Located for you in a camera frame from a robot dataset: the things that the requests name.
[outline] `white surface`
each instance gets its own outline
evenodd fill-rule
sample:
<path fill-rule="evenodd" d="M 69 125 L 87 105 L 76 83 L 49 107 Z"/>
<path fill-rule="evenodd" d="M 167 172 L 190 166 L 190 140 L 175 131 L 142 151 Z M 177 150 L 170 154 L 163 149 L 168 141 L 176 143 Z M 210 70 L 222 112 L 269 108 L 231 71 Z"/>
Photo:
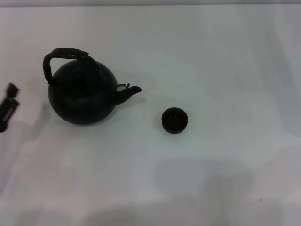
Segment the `white surface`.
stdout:
<path fill-rule="evenodd" d="M 298 226 L 301 6 L 1 8 L 2 226 Z M 102 124 L 51 109 L 57 47 L 89 52 L 143 91 Z M 51 62 L 55 71 L 66 60 Z M 186 130 L 166 133 L 180 107 Z"/>
<path fill-rule="evenodd" d="M 195 4 L 275 4 L 301 3 L 301 0 L 0 0 L 0 7 L 34 6 L 127 6 Z"/>

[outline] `white backdrop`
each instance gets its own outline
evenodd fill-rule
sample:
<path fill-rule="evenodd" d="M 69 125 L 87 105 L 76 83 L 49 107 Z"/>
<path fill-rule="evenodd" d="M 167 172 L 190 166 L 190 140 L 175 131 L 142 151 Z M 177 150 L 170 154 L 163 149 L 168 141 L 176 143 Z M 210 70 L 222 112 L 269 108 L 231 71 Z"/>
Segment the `white backdrop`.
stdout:
<path fill-rule="evenodd" d="M 186 5 L 241 3 L 301 3 L 301 0 L 0 0 L 0 7 L 83 5 Z"/>

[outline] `black teapot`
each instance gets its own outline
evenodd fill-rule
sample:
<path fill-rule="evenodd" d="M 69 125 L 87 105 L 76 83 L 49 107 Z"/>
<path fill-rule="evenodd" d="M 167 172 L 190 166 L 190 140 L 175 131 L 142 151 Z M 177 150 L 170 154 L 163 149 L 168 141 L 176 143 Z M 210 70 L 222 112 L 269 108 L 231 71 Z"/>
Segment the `black teapot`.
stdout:
<path fill-rule="evenodd" d="M 52 58 L 74 59 L 52 76 Z M 141 92 L 138 86 L 117 84 L 113 73 L 88 53 L 73 48 L 57 48 L 47 54 L 43 69 L 48 81 L 48 97 L 54 111 L 73 124 L 92 124 L 107 117 L 116 105 Z"/>

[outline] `teapot lid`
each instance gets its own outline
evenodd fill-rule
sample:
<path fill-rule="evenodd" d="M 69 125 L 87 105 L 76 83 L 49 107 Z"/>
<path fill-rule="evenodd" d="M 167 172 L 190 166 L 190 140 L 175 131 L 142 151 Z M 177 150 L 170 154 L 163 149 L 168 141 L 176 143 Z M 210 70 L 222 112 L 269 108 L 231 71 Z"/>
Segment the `teapot lid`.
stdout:
<path fill-rule="evenodd" d="M 52 77 L 50 60 L 52 58 L 75 59 L 60 67 Z M 73 48 L 57 48 L 44 57 L 44 75 L 51 85 L 57 85 L 66 92 L 92 92 L 101 85 L 103 72 L 88 53 Z"/>

